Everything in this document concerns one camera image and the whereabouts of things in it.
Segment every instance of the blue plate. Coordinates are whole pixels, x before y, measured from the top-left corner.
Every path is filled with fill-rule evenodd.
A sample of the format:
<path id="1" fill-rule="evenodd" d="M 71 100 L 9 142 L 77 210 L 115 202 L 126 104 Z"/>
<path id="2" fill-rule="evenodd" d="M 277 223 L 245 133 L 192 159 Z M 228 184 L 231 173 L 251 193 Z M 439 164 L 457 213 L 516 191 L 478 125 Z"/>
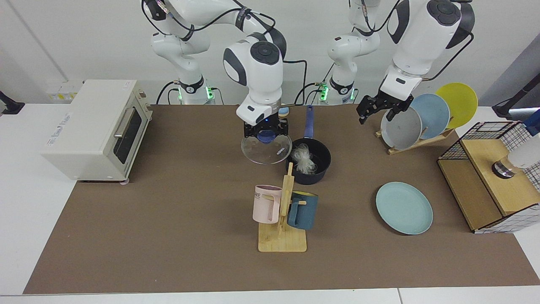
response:
<path id="1" fill-rule="evenodd" d="M 444 99 L 435 94 L 423 94 L 418 96 L 410 104 L 422 119 L 422 126 L 428 128 L 422 136 L 423 140 L 436 137 L 443 133 L 450 122 L 450 109 Z"/>
<path id="2" fill-rule="evenodd" d="M 376 204 L 382 219 L 401 233 L 423 233 L 433 222 L 428 199 L 406 183 L 391 182 L 382 186 L 377 192 Z"/>

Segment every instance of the pink mug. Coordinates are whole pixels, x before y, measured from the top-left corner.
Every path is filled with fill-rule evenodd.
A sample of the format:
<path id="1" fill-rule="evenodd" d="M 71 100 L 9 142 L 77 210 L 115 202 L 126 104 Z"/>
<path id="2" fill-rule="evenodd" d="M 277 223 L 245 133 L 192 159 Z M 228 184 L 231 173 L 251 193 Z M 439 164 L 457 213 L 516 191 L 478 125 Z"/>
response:
<path id="1" fill-rule="evenodd" d="M 255 201 L 253 202 L 253 219 L 263 224 L 274 224 L 279 219 L 281 188 L 270 185 L 255 186 Z"/>

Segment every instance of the white wall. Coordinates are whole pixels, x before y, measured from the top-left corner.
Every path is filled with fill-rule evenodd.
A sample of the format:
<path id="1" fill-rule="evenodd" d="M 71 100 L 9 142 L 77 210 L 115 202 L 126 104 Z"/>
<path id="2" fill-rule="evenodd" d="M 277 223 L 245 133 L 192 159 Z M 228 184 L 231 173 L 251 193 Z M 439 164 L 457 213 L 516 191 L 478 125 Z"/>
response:
<path id="1" fill-rule="evenodd" d="M 61 75 L 47 62 L 43 51 L 19 43 L 30 43 L 31 37 L 28 40 L 29 34 L 24 33 L 21 22 L 5 11 L 9 9 L 8 1 L 0 0 L 0 47 L 16 65 L 0 69 L 3 75 L 0 85 L 6 85 L 6 75 L 7 78 L 17 75 L 29 78 L 20 83 L 36 85 L 40 91 L 45 91 L 48 83 L 58 81 Z M 150 37 L 155 30 L 142 15 L 137 0 L 11 0 L 11 3 L 71 83 L 87 78 L 134 78 L 142 80 L 150 95 L 155 96 L 162 84 L 175 78 L 171 65 L 155 55 L 150 47 Z M 331 64 L 326 55 L 327 42 L 351 28 L 345 0 L 243 0 L 243 3 L 277 20 L 277 27 L 287 38 L 286 59 L 307 59 L 309 81 L 322 79 Z M 389 12 L 393 4 L 393 0 L 383 0 L 380 11 Z M 474 43 L 437 80 L 421 84 L 416 95 L 460 81 L 471 85 L 481 96 L 538 34 L 539 1 L 513 0 L 509 4 L 506 0 L 476 0 L 473 7 L 476 12 Z M 237 103 L 243 100 L 246 90 L 227 78 L 221 58 L 224 47 L 240 39 L 242 33 L 229 25 L 212 26 L 208 33 L 212 38 L 211 48 L 196 58 L 211 85 L 222 89 L 227 102 Z M 380 49 L 356 60 L 359 74 L 355 86 L 360 88 L 361 95 L 376 93 L 395 50 L 389 37 L 381 33 Z M 454 51 L 447 51 L 434 64 L 433 71 L 443 66 Z M 29 68 L 39 64 L 45 66 L 38 70 Z M 296 95 L 301 76 L 301 65 L 286 66 L 283 102 L 291 101 Z M 35 94 L 27 93 L 20 86 L 16 88 L 17 97 L 46 101 L 38 100 Z"/>
<path id="2" fill-rule="evenodd" d="M 540 35 L 519 55 L 480 99 L 480 105 L 495 105 L 511 98 L 540 73 Z M 514 108 L 540 107 L 540 85 L 525 95 Z"/>

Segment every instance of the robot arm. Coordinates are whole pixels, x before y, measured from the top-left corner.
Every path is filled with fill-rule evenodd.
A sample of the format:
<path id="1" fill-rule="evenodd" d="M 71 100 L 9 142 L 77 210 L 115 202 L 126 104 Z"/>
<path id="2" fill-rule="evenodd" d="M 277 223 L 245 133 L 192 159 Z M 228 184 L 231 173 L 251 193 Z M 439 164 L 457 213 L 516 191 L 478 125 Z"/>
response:
<path id="1" fill-rule="evenodd" d="M 333 39 L 328 48 L 328 56 L 335 62 L 335 68 L 329 80 L 329 90 L 325 94 L 328 104 L 343 104 L 350 100 L 354 91 L 354 78 L 358 68 L 354 58 L 375 51 L 380 44 L 378 32 L 372 32 L 364 17 L 364 12 L 374 20 L 377 17 L 381 0 L 352 0 L 349 8 L 349 22 L 353 25 L 352 33 Z"/>
<path id="2" fill-rule="evenodd" d="M 356 108 L 362 124 L 369 115 L 383 109 L 392 109 L 388 120 L 406 111 L 413 101 L 411 92 L 433 62 L 445 49 L 463 41 L 474 25 L 470 5 L 451 0 L 404 1 L 396 12 L 399 23 L 391 37 L 397 43 L 397 51 L 379 93 L 375 97 L 366 95 Z"/>
<path id="3" fill-rule="evenodd" d="M 247 86 L 249 93 L 237 109 L 237 115 L 255 126 L 277 114 L 281 104 L 283 57 L 278 47 L 253 33 L 225 49 L 223 65 L 235 82 Z"/>
<path id="4" fill-rule="evenodd" d="M 197 61 L 189 55 L 208 50 L 210 39 L 201 29 L 210 24 L 235 25 L 247 34 L 259 32 L 262 40 L 272 42 L 279 48 L 282 57 L 287 50 L 283 35 L 259 17 L 265 15 L 252 11 L 237 0 L 144 0 L 144 2 L 152 18 L 164 30 L 164 34 L 153 35 L 152 47 L 157 55 L 174 65 L 184 104 L 208 102 L 206 80 Z"/>

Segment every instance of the oven door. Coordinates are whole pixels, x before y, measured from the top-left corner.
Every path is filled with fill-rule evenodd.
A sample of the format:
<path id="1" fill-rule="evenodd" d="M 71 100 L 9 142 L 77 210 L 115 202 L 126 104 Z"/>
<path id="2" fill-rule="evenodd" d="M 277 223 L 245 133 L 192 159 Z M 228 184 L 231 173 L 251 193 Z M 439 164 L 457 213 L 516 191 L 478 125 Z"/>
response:
<path id="1" fill-rule="evenodd" d="M 124 178 L 133 164 L 133 159 L 139 149 L 144 132 L 148 125 L 148 118 L 143 112 L 139 102 L 132 94 L 120 123 L 114 132 L 112 151 L 109 153 L 109 159 L 122 173 Z"/>

